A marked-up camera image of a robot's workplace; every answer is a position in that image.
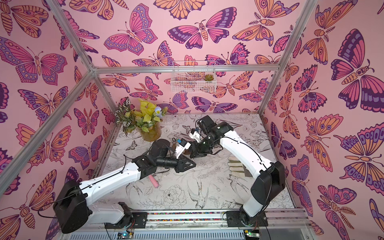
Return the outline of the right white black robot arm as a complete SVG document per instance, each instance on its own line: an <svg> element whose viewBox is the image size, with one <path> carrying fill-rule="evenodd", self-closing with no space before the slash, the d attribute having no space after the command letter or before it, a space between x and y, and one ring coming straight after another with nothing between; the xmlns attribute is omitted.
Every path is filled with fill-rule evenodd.
<svg viewBox="0 0 384 240"><path fill-rule="evenodd" d="M190 133L194 140L191 142L191 158L215 155L213 149L218 146L236 157L255 179L251 195L239 213L244 225L254 225L271 200L285 189L284 166L254 150L227 122L216 124L209 116L204 116L196 120L196 127Z"/></svg>

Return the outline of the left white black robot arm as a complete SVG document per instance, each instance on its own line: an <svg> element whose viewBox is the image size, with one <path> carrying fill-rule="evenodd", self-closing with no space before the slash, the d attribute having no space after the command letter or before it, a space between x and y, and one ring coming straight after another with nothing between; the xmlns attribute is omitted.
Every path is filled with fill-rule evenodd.
<svg viewBox="0 0 384 240"><path fill-rule="evenodd" d="M73 233L86 225L103 224L107 229L130 228L134 217L128 205L119 202L116 206L98 206L96 202L116 189L134 183L157 171L157 168L174 169L182 173L196 166L183 153L191 147L184 139L178 140L176 149L165 139L152 143L150 149L117 170L100 177L64 184L53 209L63 234Z"/></svg>

